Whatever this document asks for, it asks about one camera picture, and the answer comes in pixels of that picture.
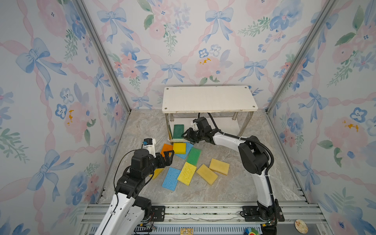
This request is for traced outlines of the dark green scouring sponge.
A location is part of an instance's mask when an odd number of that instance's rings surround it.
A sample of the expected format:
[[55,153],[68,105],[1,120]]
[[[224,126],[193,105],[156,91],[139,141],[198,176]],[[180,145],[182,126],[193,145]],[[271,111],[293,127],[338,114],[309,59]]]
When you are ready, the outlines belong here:
[[182,139],[182,135],[185,132],[183,124],[175,124],[173,128],[173,139]]

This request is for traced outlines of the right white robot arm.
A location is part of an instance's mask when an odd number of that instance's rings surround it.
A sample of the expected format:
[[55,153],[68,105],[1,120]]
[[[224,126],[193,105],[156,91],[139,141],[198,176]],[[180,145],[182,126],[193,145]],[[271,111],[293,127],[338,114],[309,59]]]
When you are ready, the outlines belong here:
[[182,138],[191,144],[202,141],[224,146],[239,153],[243,167],[252,175],[258,194],[257,206],[243,206],[240,216],[245,221],[261,222],[266,227],[277,226],[284,221],[282,209],[274,197],[269,170],[274,164],[271,150],[257,137],[239,137],[221,131],[216,125],[212,128],[205,117],[193,120],[193,126],[182,134]]

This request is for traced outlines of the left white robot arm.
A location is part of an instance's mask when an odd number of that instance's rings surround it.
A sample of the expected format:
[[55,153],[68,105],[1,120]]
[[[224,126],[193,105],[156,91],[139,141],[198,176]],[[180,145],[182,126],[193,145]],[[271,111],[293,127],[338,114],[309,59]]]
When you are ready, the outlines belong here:
[[147,149],[137,149],[133,153],[131,165],[117,181],[115,194],[100,223],[97,235],[131,235],[142,221],[153,218],[151,200],[139,197],[147,185],[146,178],[156,169],[170,166],[174,151],[152,155]]

